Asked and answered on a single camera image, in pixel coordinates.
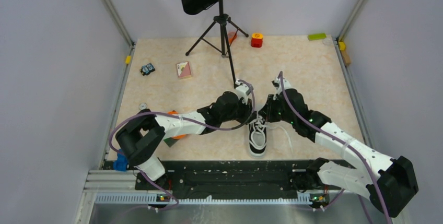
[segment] orange object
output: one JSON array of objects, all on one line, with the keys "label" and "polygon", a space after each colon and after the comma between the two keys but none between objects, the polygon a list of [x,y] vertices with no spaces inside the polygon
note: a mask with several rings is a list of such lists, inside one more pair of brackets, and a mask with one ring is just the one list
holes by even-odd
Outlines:
[{"label": "orange object", "polygon": [[252,34],[251,46],[253,48],[261,48],[263,45],[263,34],[255,32]]},{"label": "orange object", "polygon": [[228,33],[229,45],[232,45],[233,41],[236,38],[237,38],[237,32],[229,32]]},{"label": "orange object", "polygon": [[[168,114],[175,115],[175,114],[178,114],[178,113],[176,111],[172,111],[172,112],[169,112]],[[186,137],[186,134],[175,136],[175,137],[171,137],[171,138],[173,138],[173,139],[183,139],[185,137]]]}]

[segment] small round object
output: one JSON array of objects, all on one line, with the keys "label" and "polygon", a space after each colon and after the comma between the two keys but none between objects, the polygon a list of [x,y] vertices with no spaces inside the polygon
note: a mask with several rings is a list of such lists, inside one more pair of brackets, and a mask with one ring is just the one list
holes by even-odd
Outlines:
[{"label": "small round object", "polygon": [[146,103],[141,103],[140,105],[138,105],[138,109],[140,110],[144,110],[146,108],[148,108],[148,105]]},{"label": "small round object", "polygon": [[333,45],[334,44],[334,42],[331,39],[324,39],[322,42],[324,45]]}]

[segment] sneaker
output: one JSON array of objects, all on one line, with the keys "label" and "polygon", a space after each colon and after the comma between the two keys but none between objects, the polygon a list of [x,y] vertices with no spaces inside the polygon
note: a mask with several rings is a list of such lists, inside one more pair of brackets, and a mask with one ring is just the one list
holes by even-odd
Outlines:
[{"label": "sneaker", "polygon": [[249,123],[249,153],[256,157],[262,157],[266,151],[266,120],[258,115]]}]

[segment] gray wall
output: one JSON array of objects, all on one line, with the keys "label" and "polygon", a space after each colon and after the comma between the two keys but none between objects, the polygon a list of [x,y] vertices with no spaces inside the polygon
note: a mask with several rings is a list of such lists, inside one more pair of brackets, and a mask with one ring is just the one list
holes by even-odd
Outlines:
[{"label": "gray wall", "polygon": [[345,40],[377,148],[414,164],[414,223],[443,218],[442,15],[443,0],[369,0]]},{"label": "gray wall", "polygon": [[0,222],[72,223],[129,48],[100,0],[0,0]]},{"label": "gray wall", "polygon": [[[200,36],[218,14],[218,6],[187,15],[181,0],[112,0],[131,37]],[[252,33],[338,36],[357,0],[225,0],[225,12]],[[213,29],[209,35],[219,35]]]}]

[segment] blue object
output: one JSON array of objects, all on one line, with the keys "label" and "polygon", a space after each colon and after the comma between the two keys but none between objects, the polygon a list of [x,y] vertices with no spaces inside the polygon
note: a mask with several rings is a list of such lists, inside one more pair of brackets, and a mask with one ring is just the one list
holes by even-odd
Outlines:
[{"label": "blue object", "polygon": [[148,75],[153,71],[155,71],[155,68],[151,63],[147,64],[146,66],[142,66],[140,69],[140,73],[142,73],[143,76]]},{"label": "blue object", "polygon": [[114,161],[112,167],[114,170],[126,172],[128,161],[124,155],[117,153],[117,160]]}]

